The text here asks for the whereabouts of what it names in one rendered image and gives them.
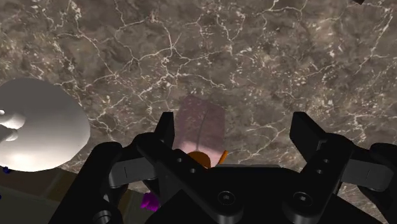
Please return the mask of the purple small object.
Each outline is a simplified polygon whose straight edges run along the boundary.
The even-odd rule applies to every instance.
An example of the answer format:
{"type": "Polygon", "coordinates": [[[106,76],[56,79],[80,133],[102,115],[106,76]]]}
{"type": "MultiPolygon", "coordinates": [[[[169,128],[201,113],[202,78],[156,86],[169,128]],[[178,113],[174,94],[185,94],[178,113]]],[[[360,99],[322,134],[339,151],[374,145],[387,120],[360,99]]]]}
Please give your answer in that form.
{"type": "Polygon", "coordinates": [[[157,196],[153,192],[148,192],[143,195],[140,208],[145,208],[150,211],[157,211],[160,207],[160,203],[157,196]]]}

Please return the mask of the orange round object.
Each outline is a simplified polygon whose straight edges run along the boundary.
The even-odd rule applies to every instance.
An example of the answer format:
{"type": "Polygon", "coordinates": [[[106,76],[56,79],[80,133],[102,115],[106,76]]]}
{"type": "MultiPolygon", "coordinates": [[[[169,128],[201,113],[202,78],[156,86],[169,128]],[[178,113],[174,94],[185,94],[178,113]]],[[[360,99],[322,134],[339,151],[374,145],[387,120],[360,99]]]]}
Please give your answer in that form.
{"type": "MultiPolygon", "coordinates": [[[[192,151],[192,152],[189,152],[188,155],[192,159],[194,159],[196,162],[198,162],[200,165],[205,167],[206,169],[210,169],[210,168],[214,167],[214,165],[211,164],[211,159],[209,158],[209,156],[201,151],[192,151]]],[[[221,156],[217,162],[217,165],[222,164],[225,161],[227,155],[228,155],[228,151],[225,150],[221,154],[221,156]]]]}

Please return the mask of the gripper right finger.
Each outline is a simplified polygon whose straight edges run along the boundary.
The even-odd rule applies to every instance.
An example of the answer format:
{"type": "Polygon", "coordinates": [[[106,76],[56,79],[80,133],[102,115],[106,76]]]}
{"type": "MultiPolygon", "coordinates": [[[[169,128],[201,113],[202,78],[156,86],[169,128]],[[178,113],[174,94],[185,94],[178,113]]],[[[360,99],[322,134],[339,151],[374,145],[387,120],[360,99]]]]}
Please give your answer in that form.
{"type": "Polygon", "coordinates": [[[305,159],[282,210],[293,224],[381,224],[338,196],[342,183],[390,195],[396,168],[374,151],[325,132],[308,114],[295,112],[289,138],[305,159]]]}

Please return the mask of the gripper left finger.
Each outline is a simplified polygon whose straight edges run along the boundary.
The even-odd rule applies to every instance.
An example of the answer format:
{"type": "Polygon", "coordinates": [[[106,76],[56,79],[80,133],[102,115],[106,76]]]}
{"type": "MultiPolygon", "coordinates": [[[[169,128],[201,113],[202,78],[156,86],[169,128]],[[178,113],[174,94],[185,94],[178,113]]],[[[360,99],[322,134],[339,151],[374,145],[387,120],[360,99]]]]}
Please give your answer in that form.
{"type": "Polygon", "coordinates": [[[124,224],[118,208],[128,184],[143,181],[160,209],[146,224],[237,224],[244,206],[236,187],[222,179],[229,168],[206,169],[172,149],[174,115],[164,112],[154,132],[132,143],[98,144],[68,189],[49,224],[124,224]]]}

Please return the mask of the pink rectangular object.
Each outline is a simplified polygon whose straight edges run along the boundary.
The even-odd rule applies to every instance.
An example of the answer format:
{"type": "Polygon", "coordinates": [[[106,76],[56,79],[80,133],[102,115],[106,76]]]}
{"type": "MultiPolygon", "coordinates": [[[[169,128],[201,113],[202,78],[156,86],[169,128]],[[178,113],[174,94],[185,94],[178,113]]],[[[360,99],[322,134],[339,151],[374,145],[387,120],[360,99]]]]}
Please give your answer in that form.
{"type": "Polygon", "coordinates": [[[186,154],[201,151],[216,166],[226,150],[225,110],[208,100],[189,95],[183,99],[176,114],[175,132],[174,149],[186,154]]]}

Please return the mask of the white rounded figure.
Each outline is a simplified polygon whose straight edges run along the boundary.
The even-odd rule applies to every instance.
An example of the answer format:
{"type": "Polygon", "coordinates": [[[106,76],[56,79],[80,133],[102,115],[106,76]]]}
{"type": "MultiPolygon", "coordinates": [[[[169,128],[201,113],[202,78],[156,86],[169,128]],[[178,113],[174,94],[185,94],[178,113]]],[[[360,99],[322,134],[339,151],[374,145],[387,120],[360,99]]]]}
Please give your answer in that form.
{"type": "Polygon", "coordinates": [[[90,138],[88,118],[60,87],[34,78],[0,85],[0,166],[37,172],[70,161],[90,138]]]}

